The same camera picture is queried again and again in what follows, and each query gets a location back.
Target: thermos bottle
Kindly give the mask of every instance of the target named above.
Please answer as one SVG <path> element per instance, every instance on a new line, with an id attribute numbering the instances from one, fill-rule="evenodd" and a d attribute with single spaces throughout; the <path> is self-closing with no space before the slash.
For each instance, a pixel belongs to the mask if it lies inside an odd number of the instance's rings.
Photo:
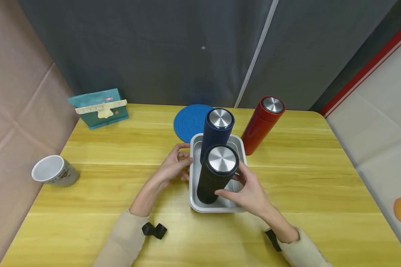
<path id="1" fill-rule="evenodd" d="M 210 147 L 227 144 L 234 124 L 234 116 L 226 109 L 213 109 L 206 115 L 200 151 L 201 163 L 205 160 L 205 153 Z"/>
<path id="2" fill-rule="evenodd" d="M 246 155 L 254 153 L 284 112 L 285 104 L 278 98 L 265 96 L 260 100 L 242 134 Z"/>
<path id="3" fill-rule="evenodd" d="M 215 190 L 226 187 L 239 167 L 239 157 L 228 146 L 210 147 L 205 154 L 198 183 L 198 199 L 205 204 L 214 203 L 218 196 Z"/>

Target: white mug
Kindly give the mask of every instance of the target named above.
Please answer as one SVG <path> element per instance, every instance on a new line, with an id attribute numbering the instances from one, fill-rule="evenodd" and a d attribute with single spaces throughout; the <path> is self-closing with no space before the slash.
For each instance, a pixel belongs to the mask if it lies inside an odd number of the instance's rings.
<path id="1" fill-rule="evenodd" d="M 61 156 L 51 155 L 41 159 L 34 165 L 31 177 L 37 182 L 69 186 L 77 181 L 79 172 Z"/>

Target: wooden table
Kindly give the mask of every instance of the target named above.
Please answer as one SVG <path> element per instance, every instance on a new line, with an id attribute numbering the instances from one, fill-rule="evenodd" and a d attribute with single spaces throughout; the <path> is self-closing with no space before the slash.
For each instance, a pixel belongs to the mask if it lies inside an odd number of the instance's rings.
<path id="1" fill-rule="evenodd" d="M 130 118 L 96 130 L 79 121 L 62 156 L 80 171 L 68 188 L 44 185 L 1 266 L 91 266 L 114 222 L 181 142 L 173 119 L 181 106 L 128 104 Z M 241 135 L 252 109 L 229 109 Z M 401 245 L 325 119 L 287 111 L 248 157 L 271 201 L 335 265 L 401 266 Z M 173 182 L 151 221 L 168 228 L 149 237 L 134 266 L 288 266 L 249 213 L 200 214 L 188 185 Z"/>

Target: mug rim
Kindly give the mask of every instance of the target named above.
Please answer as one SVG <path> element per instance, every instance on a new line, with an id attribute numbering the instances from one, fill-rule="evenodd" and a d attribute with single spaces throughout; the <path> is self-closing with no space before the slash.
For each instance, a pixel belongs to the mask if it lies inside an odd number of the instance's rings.
<path id="1" fill-rule="evenodd" d="M 36 167 L 39 164 L 43 163 L 45 160 L 47 160 L 49 158 L 54 158 L 54 157 L 58 157 L 61 160 L 61 167 L 59 168 L 58 172 L 56 174 L 52 175 L 51 177 L 47 178 L 47 179 L 43 179 L 43 180 L 36 179 L 34 177 L 34 170 L 36 169 Z M 50 156 L 44 157 L 34 165 L 33 169 L 31 170 L 31 177 L 32 177 L 33 180 L 35 180 L 37 182 L 47 182 L 48 180 L 52 180 L 62 171 L 62 169 L 64 167 L 64 163 L 65 163 L 65 161 L 64 161 L 63 157 L 61 157 L 60 155 L 50 155 Z"/>

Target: blue round mat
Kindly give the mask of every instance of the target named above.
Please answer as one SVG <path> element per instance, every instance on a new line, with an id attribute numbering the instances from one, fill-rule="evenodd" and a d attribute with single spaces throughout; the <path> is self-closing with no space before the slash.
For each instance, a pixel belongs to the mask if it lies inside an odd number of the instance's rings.
<path id="1" fill-rule="evenodd" d="M 185 143 L 190 143 L 193 135 L 203 132 L 205 117 L 213 107 L 190 105 L 180 110 L 174 119 L 176 135 Z"/>

